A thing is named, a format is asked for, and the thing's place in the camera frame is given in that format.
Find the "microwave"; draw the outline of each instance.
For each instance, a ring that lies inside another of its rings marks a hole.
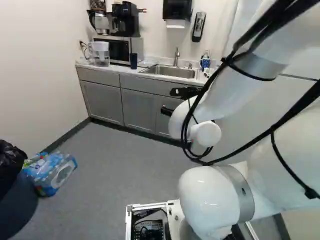
[[[97,35],[94,42],[108,42],[110,63],[131,65],[130,54],[136,53],[138,62],[144,60],[144,39],[142,37]]]

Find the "black trash bag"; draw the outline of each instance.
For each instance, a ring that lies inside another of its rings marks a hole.
[[[16,181],[27,158],[24,151],[0,139],[0,201]]]

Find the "water bottle pack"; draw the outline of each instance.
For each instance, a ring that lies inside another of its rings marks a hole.
[[[50,197],[78,167],[76,159],[70,154],[59,151],[47,154],[39,153],[25,162],[23,172],[32,180],[41,196]]]

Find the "gray cabinet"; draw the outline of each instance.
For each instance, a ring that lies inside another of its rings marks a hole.
[[[155,133],[157,96],[121,89],[124,125],[140,131]]]
[[[155,134],[168,137],[169,135],[169,116],[161,114],[160,110],[163,105],[165,105],[168,109],[176,109],[183,100],[167,97],[167,96],[157,96],[157,108],[156,108],[156,119],[155,119]]]
[[[171,89],[187,87],[185,84],[130,75],[120,75],[120,83],[122,89],[136,90],[168,97],[170,96]]]
[[[120,88],[119,74],[77,67],[79,80]]]
[[[80,85],[90,117],[124,125],[120,88],[86,81]]]

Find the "black handle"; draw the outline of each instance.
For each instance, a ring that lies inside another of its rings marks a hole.
[[[171,89],[170,96],[181,97],[182,100],[187,100],[198,95],[201,89],[202,87],[194,87],[194,86],[175,87]]]
[[[174,112],[173,109],[170,109],[170,108],[167,108],[165,105],[163,105],[161,107],[161,110],[160,110],[161,114],[163,115],[166,115],[168,117],[171,117],[172,116],[172,113]]]

